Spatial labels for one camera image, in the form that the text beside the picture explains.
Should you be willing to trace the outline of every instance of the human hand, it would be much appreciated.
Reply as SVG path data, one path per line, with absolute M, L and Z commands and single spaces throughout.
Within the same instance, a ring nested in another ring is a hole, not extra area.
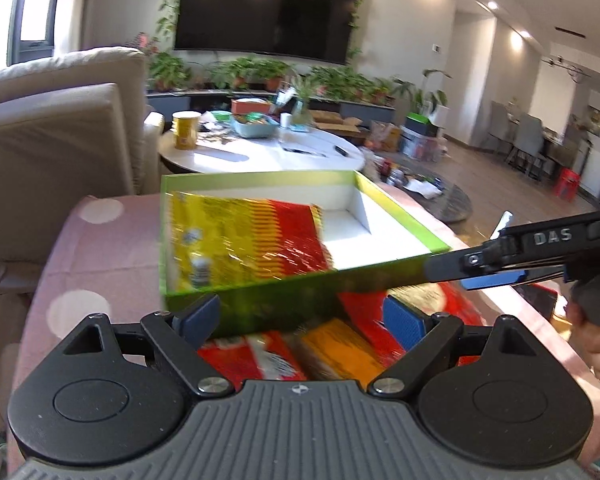
M 582 309 L 575 303 L 569 303 L 565 309 L 567 319 L 573 325 L 571 337 L 587 353 L 587 362 L 593 366 L 594 373 L 600 380 L 600 326 L 587 321 Z

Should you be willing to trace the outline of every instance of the white polka dot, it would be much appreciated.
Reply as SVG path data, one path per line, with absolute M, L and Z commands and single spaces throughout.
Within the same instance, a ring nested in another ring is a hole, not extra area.
M 90 224 L 104 224 L 118 218 L 124 210 L 122 202 L 112 198 L 102 198 L 86 204 L 81 209 L 79 216 Z
M 46 311 L 49 330 L 60 339 L 86 316 L 95 312 L 111 315 L 109 301 L 90 290 L 70 290 L 55 298 Z

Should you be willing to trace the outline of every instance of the window frame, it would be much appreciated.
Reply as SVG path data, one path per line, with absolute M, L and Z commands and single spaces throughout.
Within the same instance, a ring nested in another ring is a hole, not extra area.
M 53 55 L 55 43 L 56 7 L 58 0 L 49 0 L 46 14 L 46 38 L 44 40 L 21 40 L 22 18 L 25 0 L 13 0 L 9 26 L 7 66 L 23 61 L 40 59 Z

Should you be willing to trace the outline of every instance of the beige sofa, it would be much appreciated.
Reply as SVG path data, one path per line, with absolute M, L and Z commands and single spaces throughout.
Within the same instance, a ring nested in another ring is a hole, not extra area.
M 0 260 L 46 261 L 85 195 L 158 191 L 145 56 L 114 47 L 0 71 Z

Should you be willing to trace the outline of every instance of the round white table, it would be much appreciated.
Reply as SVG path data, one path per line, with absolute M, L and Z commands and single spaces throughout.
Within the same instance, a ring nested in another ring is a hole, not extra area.
M 200 140 L 195 150 L 177 150 L 174 133 L 168 131 L 158 140 L 158 152 L 164 165 L 174 173 L 359 171 L 364 166 L 360 150 L 333 134 L 322 130 L 307 134 L 280 130 L 280 135 L 283 141 L 278 140 L 278 134 L 270 139 L 239 139 L 226 144 Z

